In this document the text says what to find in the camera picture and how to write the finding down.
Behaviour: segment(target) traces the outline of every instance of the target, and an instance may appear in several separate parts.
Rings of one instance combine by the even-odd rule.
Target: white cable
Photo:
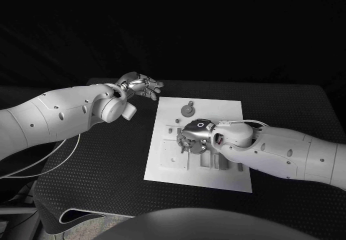
[[[31,175],[31,176],[11,176],[13,174],[18,173],[20,171],[23,171],[24,169],[27,169],[27,168],[30,167],[30,166],[27,166],[27,167],[23,168],[21,170],[18,170],[18,171],[15,171],[15,172],[13,172],[13,173],[8,173],[8,174],[4,175],[4,176],[0,176],[0,179],[2,179],[2,178],[7,178],[7,179],[31,178],[31,177],[36,177],[36,176],[43,175],[43,174],[49,173],[50,171],[53,171],[53,170],[67,161],[67,159],[70,158],[70,156],[72,156],[72,154],[73,154],[73,152],[75,152],[75,150],[76,150],[76,148],[77,148],[79,138],[80,138],[80,134],[79,134],[79,136],[77,136],[77,140],[76,140],[76,144],[75,144],[72,153],[69,154],[69,156],[66,157],[66,159],[60,162],[60,164],[59,164],[56,167],[53,167],[50,170],[41,172],[40,174]],[[57,148],[50,152],[50,154],[49,154],[43,159],[46,159],[46,158],[54,153],[54,151],[57,150]]]
[[[256,121],[256,120],[236,120],[236,121],[226,121],[227,123],[237,123],[237,122],[240,122],[240,123],[243,123],[243,122],[249,122],[249,123],[256,123],[256,124],[260,124],[262,126],[269,126],[268,124],[265,124],[263,122],[260,122],[260,121]]]

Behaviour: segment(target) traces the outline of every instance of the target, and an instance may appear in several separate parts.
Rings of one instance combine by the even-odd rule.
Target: white board
[[[188,101],[193,101],[194,115],[184,117],[180,110]],[[180,152],[177,128],[196,119],[211,120],[214,124],[220,120],[242,120],[240,102],[160,97],[144,180],[252,193],[249,168],[242,166],[239,171],[230,161],[224,165],[224,158],[211,146],[200,155]]]

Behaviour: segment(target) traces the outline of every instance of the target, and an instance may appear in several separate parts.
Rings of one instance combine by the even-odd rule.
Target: table
[[[93,78],[87,85],[106,82]],[[315,85],[162,82],[162,97],[240,101],[243,119],[346,143],[325,93]],[[98,213],[138,216],[193,207],[249,214],[317,238],[346,236],[346,192],[327,184],[281,179],[256,170],[250,170],[252,193],[145,181],[158,102],[135,96],[129,103],[137,107],[131,121],[119,117],[112,123],[96,124],[82,133],[67,162],[37,179],[34,203],[49,234],[100,217]],[[69,139],[50,156],[43,171],[63,161],[76,139]],[[62,214],[64,224],[59,223]]]

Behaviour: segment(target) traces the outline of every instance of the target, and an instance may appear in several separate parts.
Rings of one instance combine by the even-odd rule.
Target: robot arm
[[[96,123],[111,123],[119,116],[129,120],[137,109],[126,99],[137,94],[155,100],[160,87],[161,82],[129,72],[116,83],[49,91],[0,110],[0,160],[31,146],[72,138]]]
[[[346,189],[346,145],[327,142],[289,129],[246,121],[191,121],[177,144],[193,154],[211,147],[235,162],[285,179],[315,181]]]

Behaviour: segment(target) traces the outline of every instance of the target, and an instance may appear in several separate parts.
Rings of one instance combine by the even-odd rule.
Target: robotic hand
[[[0,160],[31,146],[72,138],[96,123],[111,123],[119,116],[129,120],[137,109],[126,99],[135,94],[155,100],[162,86],[129,72],[116,83],[49,91],[0,110]]]
[[[250,127],[255,122],[262,127]],[[183,151],[214,148],[224,158],[285,179],[315,181],[346,190],[346,145],[255,120],[193,120],[175,137]]]

